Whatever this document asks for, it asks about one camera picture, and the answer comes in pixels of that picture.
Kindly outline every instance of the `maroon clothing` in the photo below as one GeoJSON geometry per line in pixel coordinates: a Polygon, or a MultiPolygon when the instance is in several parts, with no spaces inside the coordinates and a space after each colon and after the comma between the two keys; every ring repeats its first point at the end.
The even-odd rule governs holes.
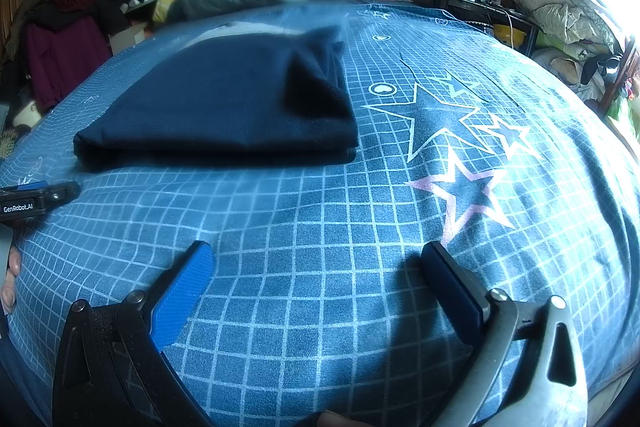
{"type": "Polygon", "coordinates": [[[61,102],[111,57],[107,42],[89,16],[58,33],[29,24],[24,34],[31,84],[40,110],[61,102]]]}

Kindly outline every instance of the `white star outline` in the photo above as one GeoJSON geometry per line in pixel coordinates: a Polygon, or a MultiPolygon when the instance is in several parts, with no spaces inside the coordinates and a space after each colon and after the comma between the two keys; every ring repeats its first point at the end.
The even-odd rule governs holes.
{"type": "Polygon", "coordinates": [[[413,188],[431,192],[435,196],[447,202],[444,225],[442,227],[442,240],[440,242],[443,247],[446,247],[451,242],[451,240],[456,237],[456,235],[458,235],[458,232],[462,230],[462,228],[466,225],[466,223],[468,223],[468,221],[471,219],[471,217],[473,217],[474,214],[484,214],[496,223],[499,223],[500,225],[503,225],[504,227],[507,227],[509,229],[514,229],[515,227],[511,224],[509,218],[504,214],[504,211],[500,207],[498,199],[496,198],[494,193],[495,186],[498,185],[507,175],[507,171],[505,169],[491,169],[488,171],[476,172],[475,174],[472,174],[463,165],[462,161],[460,161],[460,158],[458,158],[458,155],[456,155],[452,147],[449,147],[448,162],[449,165],[446,174],[432,174],[431,176],[427,176],[416,181],[406,182],[407,185],[413,188]],[[449,194],[446,190],[444,190],[444,188],[436,185],[437,182],[455,183],[456,167],[469,181],[491,178],[482,189],[482,193],[489,199],[489,201],[491,201],[493,208],[484,206],[484,204],[472,204],[458,219],[456,219],[455,195],[449,194]]]}
{"type": "Polygon", "coordinates": [[[395,103],[378,103],[378,104],[373,104],[373,105],[364,105],[363,107],[367,108],[367,109],[373,109],[376,111],[380,111],[380,112],[384,112],[388,115],[391,116],[395,116],[397,118],[404,118],[405,120],[409,120],[411,121],[411,127],[409,129],[409,150],[407,153],[407,158],[406,161],[407,163],[409,163],[410,161],[412,161],[419,153],[420,151],[422,151],[422,149],[424,149],[425,147],[427,147],[428,144],[430,144],[433,139],[436,136],[439,136],[441,134],[449,134],[449,136],[452,136],[453,138],[456,138],[457,140],[461,141],[462,143],[467,144],[470,147],[474,147],[475,149],[481,150],[483,152],[488,152],[489,154],[494,154],[495,152],[491,149],[491,147],[489,147],[484,140],[481,140],[480,137],[478,136],[478,134],[474,133],[472,127],[473,126],[469,126],[469,124],[467,124],[465,122],[465,120],[467,118],[469,118],[470,116],[474,115],[475,113],[477,113],[478,111],[480,111],[479,107],[474,107],[472,105],[463,105],[460,103],[452,103],[452,102],[443,102],[441,99],[439,99],[436,95],[434,95],[432,92],[428,91],[425,87],[422,87],[420,84],[418,84],[417,82],[414,82],[414,99],[411,102],[395,102],[395,103]],[[385,110],[380,108],[380,105],[389,105],[389,106],[395,106],[395,105],[410,105],[412,103],[416,103],[417,97],[418,97],[418,88],[422,89],[423,91],[425,91],[426,93],[428,93],[428,95],[432,96],[433,98],[435,98],[435,100],[437,102],[440,102],[443,105],[453,105],[455,107],[464,107],[466,109],[471,110],[468,114],[466,114],[465,116],[463,116],[462,118],[458,118],[458,121],[464,125],[468,131],[476,137],[476,139],[484,145],[485,148],[482,147],[478,147],[478,145],[474,145],[472,143],[469,143],[466,140],[463,140],[461,137],[457,136],[456,134],[453,134],[449,129],[447,129],[446,127],[442,127],[439,131],[436,131],[435,133],[433,133],[427,140],[425,140],[425,142],[420,145],[420,147],[418,148],[418,150],[414,151],[414,134],[415,134],[415,118],[412,118],[410,116],[403,116],[401,114],[396,114],[394,112],[391,112],[390,110],[385,110]]]}
{"type": "Polygon", "coordinates": [[[452,75],[451,73],[449,73],[449,71],[447,71],[447,76],[444,76],[444,77],[428,76],[427,80],[433,80],[433,82],[437,82],[439,84],[442,84],[443,86],[448,87],[449,88],[449,96],[451,98],[455,98],[459,94],[468,94],[469,96],[473,97],[474,99],[480,100],[480,97],[478,95],[476,95],[476,93],[471,91],[471,89],[476,89],[480,85],[480,82],[470,82],[470,83],[468,83],[467,89],[458,89],[458,90],[456,90],[456,88],[453,86],[453,84],[451,84],[451,81],[453,80],[453,78],[455,78],[457,81],[459,81],[460,84],[462,84],[463,86],[467,87],[467,84],[462,82],[455,75],[452,75]]]}
{"type": "Polygon", "coordinates": [[[379,12],[376,10],[364,10],[364,12],[361,12],[358,10],[358,14],[359,15],[371,15],[373,17],[382,17],[385,21],[387,21],[389,19],[389,17],[391,17],[391,13],[384,13],[384,12],[379,12]]]}
{"type": "Polygon", "coordinates": [[[489,113],[489,116],[492,118],[492,121],[493,121],[491,125],[478,124],[478,125],[474,125],[473,127],[475,127],[476,129],[480,129],[487,134],[495,136],[498,140],[500,140],[500,145],[502,146],[502,149],[504,150],[504,153],[507,156],[507,160],[511,160],[511,158],[518,151],[518,149],[522,150],[527,154],[535,156],[539,160],[542,160],[542,156],[540,156],[538,151],[533,149],[531,144],[527,141],[527,134],[529,134],[530,127],[522,127],[519,125],[509,125],[502,118],[494,115],[492,112],[489,113]],[[502,126],[506,127],[507,129],[511,129],[512,131],[518,131],[520,134],[518,139],[520,141],[517,141],[517,142],[515,141],[511,145],[509,145],[509,142],[507,141],[507,138],[504,134],[494,131],[494,129],[500,129],[500,125],[498,124],[498,122],[500,122],[502,126]]]}

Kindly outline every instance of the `yellow container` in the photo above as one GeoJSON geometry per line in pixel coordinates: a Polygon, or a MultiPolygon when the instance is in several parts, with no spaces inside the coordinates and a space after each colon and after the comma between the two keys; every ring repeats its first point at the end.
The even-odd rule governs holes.
{"type": "MultiPolygon", "coordinates": [[[[524,43],[524,37],[527,34],[519,29],[513,29],[513,47],[519,48],[524,43]]],[[[502,44],[511,47],[511,28],[504,24],[494,24],[494,37],[502,44]]]]}

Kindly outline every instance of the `human hand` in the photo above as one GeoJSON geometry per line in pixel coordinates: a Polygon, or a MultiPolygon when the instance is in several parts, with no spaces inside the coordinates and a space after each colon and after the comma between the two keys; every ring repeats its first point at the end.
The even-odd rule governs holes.
{"type": "Polygon", "coordinates": [[[371,427],[371,425],[356,420],[349,420],[332,411],[324,411],[316,422],[316,427],[371,427]]]}
{"type": "Polygon", "coordinates": [[[2,307],[11,313],[15,308],[15,278],[20,275],[20,268],[22,267],[22,256],[14,245],[11,245],[9,250],[9,266],[6,270],[6,276],[4,277],[4,284],[0,289],[0,299],[2,299],[2,307]]]}

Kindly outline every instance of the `pink star outline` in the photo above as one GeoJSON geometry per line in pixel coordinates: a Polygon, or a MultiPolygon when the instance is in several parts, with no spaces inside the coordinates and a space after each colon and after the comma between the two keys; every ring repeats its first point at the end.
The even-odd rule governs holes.
{"type": "Polygon", "coordinates": [[[505,169],[492,169],[484,172],[471,173],[462,164],[462,161],[460,161],[460,158],[458,158],[453,148],[449,147],[449,167],[446,174],[433,174],[416,181],[406,182],[406,184],[413,188],[418,188],[418,190],[432,192],[437,197],[447,202],[444,226],[442,228],[442,240],[440,242],[443,247],[446,247],[474,214],[484,214],[490,219],[493,219],[496,223],[500,223],[510,229],[514,228],[511,221],[509,221],[507,216],[504,215],[500,204],[498,204],[498,199],[494,194],[494,187],[500,183],[506,175],[507,171],[505,169]],[[456,167],[469,181],[490,178],[486,186],[482,189],[482,193],[489,198],[493,208],[484,206],[483,204],[472,204],[465,210],[462,216],[456,219],[456,197],[453,194],[449,194],[439,185],[436,185],[436,182],[454,183],[456,181],[456,167]]]}

